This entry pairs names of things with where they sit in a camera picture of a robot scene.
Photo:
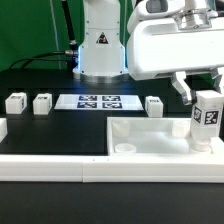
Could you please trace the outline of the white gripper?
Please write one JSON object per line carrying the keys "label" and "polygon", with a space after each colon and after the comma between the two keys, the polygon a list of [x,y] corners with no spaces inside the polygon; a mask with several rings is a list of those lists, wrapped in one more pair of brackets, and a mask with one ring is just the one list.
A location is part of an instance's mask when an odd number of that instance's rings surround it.
{"label": "white gripper", "polygon": [[129,74],[136,80],[171,76],[184,105],[193,102],[186,72],[217,69],[224,96],[224,17],[207,0],[142,0],[128,21]]}

